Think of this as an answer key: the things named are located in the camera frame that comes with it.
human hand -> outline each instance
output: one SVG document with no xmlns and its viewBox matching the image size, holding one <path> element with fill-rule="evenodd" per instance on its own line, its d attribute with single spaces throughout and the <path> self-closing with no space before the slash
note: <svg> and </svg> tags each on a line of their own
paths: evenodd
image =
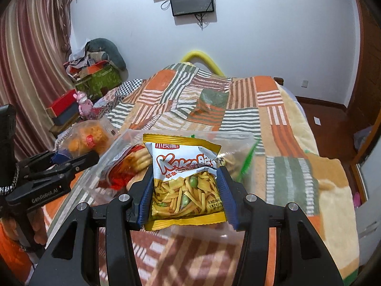
<svg viewBox="0 0 381 286">
<path fill-rule="evenodd" d="M 44 213 L 41 207 L 28 214 L 30 224 L 32 225 L 35 233 L 34 240 L 36 243 L 45 245 L 48 241 L 48 235 L 45 228 Z M 17 223 L 13 218 L 1 219 L 1 225 L 3 226 L 5 234 L 13 241 L 18 240 L 18 234 L 16 231 Z"/>
</svg>

striped curtain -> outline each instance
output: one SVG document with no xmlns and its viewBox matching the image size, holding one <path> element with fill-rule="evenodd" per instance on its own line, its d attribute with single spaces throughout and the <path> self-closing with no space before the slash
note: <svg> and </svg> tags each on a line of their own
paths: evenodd
<svg viewBox="0 0 381 286">
<path fill-rule="evenodd" d="M 45 108 L 72 88 L 63 67 L 67 48 L 62 48 L 55 4 L 12 0 L 0 18 L 0 105 L 17 109 L 18 160 L 53 148 L 53 122 Z"/>
</svg>

patchwork blanket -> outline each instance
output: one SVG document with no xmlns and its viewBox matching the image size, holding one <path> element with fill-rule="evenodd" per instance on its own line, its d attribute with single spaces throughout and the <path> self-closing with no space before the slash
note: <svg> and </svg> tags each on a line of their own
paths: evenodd
<svg viewBox="0 0 381 286">
<path fill-rule="evenodd" d="M 226 78 L 174 64 L 144 81 L 108 117 L 120 132 L 127 128 L 252 132 L 260 144 L 249 191 L 276 205 L 298 203 L 349 284 L 359 265 L 351 190 L 340 162 L 317 155 L 308 136 L 311 130 L 293 106 L 271 77 Z M 50 217 L 51 236 L 77 203 L 92 202 L 81 190 L 84 183 L 79 180 L 56 217 Z M 133 232 L 132 239 L 146 286 L 231 285 L 241 250 L 241 245 L 161 232 Z M 275 242 L 271 229 L 266 285 L 274 280 Z M 100 256 L 104 257 L 102 246 Z M 105 266 L 100 273 L 107 283 Z"/>
</svg>

wooden door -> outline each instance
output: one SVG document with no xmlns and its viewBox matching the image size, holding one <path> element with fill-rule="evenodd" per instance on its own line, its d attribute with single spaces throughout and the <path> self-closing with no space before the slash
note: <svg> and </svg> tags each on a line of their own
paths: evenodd
<svg viewBox="0 0 381 286">
<path fill-rule="evenodd" d="M 381 29 L 362 0 L 360 11 L 361 49 L 359 70 L 348 106 L 357 131 L 374 125 L 381 109 Z"/>
</svg>

silver screw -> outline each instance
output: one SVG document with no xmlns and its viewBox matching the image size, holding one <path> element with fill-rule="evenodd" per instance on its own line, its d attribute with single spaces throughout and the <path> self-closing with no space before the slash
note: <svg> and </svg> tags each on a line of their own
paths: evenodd
<svg viewBox="0 0 381 286">
<path fill-rule="evenodd" d="M 249 201 L 249 202 L 255 202 L 255 201 L 257 201 L 257 196 L 254 195 L 254 194 L 248 194 L 246 196 L 246 200 Z"/>
<path fill-rule="evenodd" d="M 298 206 L 296 203 L 291 202 L 291 203 L 288 204 L 288 208 L 289 208 L 291 211 L 297 211 L 298 208 L 299 208 L 299 206 Z"/>
<path fill-rule="evenodd" d="M 87 203 L 86 202 L 81 202 L 80 204 L 77 205 L 77 210 L 78 211 L 83 211 L 85 208 L 87 208 Z"/>
<path fill-rule="evenodd" d="M 122 201 L 122 202 L 126 202 L 129 199 L 130 199 L 130 196 L 128 194 L 121 194 L 119 196 L 119 201 Z"/>
</svg>

